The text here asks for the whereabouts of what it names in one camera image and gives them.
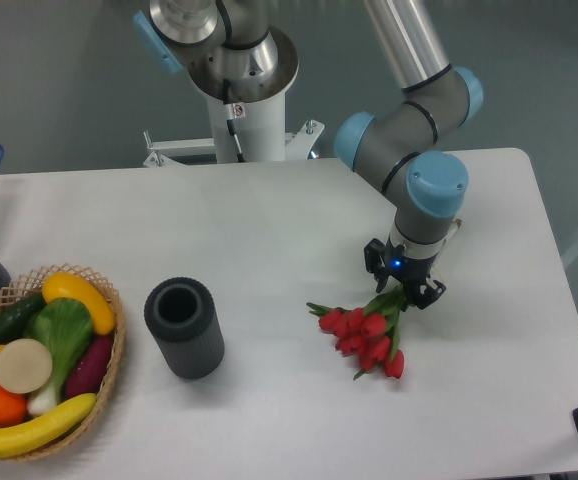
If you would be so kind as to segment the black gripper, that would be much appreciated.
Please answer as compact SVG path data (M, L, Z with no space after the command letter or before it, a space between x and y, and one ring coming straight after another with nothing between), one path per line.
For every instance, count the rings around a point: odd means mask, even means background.
M390 279L404 288L408 306L424 310L435 303L446 291L446 285L431 273L438 251L420 253L406 249L404 244L394 246L373 238L363 250L366 271L376 281L376 292L381 293Z

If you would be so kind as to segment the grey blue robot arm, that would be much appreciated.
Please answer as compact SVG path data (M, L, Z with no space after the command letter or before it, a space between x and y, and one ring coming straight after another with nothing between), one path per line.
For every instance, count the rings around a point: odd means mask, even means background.
M366 270L379 288L398 281L406 304L422 309L445 291L432 268L469 182L465 165L436 145L480 109L483 88L450 63L422 2L365 9L404 99L382 118L349 117L334 151L396 209L388 238L365 246ZM285 134L284 96L298 59L264 2L151 1L133 26L165 71L187 71L204 95L219 162L288 158L296 140Z

